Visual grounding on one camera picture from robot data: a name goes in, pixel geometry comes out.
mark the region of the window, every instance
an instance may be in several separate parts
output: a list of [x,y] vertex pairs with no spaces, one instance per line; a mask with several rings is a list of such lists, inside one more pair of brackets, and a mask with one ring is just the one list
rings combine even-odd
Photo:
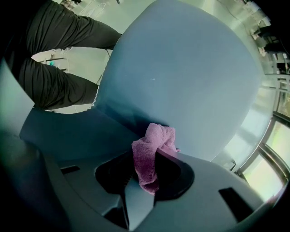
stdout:
[[290,103],[285,95],[279,112],[273,112],[268,131],[256,151],[236,172],[260,195],[268,201],[280,193],[290,180]]
[[243,171],[249,185],[264,202],[276,196],[283,188],[283,183],[277,173],[261,155],[258,155],[249,167]]
[[278,112],[287,117],[290,117],[290,94],[289,93],[280,92]]
[[290,128],[276,121],[266,144],[290,167]]

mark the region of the black pants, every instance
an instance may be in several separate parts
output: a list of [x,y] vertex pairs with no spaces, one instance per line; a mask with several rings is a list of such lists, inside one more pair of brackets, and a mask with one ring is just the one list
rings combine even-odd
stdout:
[[254,34],[258,34],[261,38],[269,37],[269,36],[277,36],[276,31],[273,26],[261,27]]
[[31,57],[39,52],[70,46],[113,49],[120,36],[104,23],[77,16],[48,1],[28,23],[7,63],[21,87],[35,102],[34,107],[57,109],[88,104],[95,98],[97,84],[38,63]]
[[[278,36],[278,33],[275,31],[273,26],[262,27],[254,34],[258,34],[261,38],[266,38],[270,36]],[[285,49],[280,41],[276,41],[274,43],[269,43],[264,47],[265,51],[268,53],[285,53]]]

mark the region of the floor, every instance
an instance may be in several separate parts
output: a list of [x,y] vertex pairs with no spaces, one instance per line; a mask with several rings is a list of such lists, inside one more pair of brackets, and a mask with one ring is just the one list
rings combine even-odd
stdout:
[[[84,0],[73,11],[76,14],[91,14],[99,20],[123,33],[128,26],[142,13],[154,0]],[[245,6],[242,0],[182,0],[199,7],[212,14],[226,24],[241,39],[248,48],[258,68],[264,73],[273,73],[272,58],[263,58],[258,50],[257,43],[250,36],[250,29],[257,29],[258,23],[265,17],[255,5]],[[64,57],[59,61],[60,68],[66,72],[84,77],[97,83],[100,80],[106,63],[109,59],[104,50],[97,48],[72,48],[70,51],[55,51],[56,57]],[[272,80],[261,77],[261,85],[271,85]],[[255,102],[252,104],[243,124],[231,139],[224,150],[217,154],[213,162],[230,169],[235,160],[240,167],[248,156],[254,151],[264,135],[275,104],[276,92],[260,88]],[[58,109],[57,113],[77,113],[87,110],[90,105],[70,106]]]

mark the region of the pink towel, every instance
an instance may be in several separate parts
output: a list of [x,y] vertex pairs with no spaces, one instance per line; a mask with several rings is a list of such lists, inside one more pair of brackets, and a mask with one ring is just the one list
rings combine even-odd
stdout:
[[132,143],[134,165],[140,186],[150,194],[159,189],[155,172],[155,153],[157,148],[177,151],[174,145],[175,129],[150,123],[145,137]]

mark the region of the glass window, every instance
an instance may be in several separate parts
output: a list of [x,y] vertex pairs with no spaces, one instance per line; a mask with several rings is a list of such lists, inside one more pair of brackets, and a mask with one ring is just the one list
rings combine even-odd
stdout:
[[273,131],[266,142],[290,167],[290,128],[275,122]]
[[280,101],[278,106],[278,113],[284,114],[290,117],[290,94],[281,92]]
[[273,168],[260,155],[243,172],[247,182],[264,202],[276,196],[283,184]]

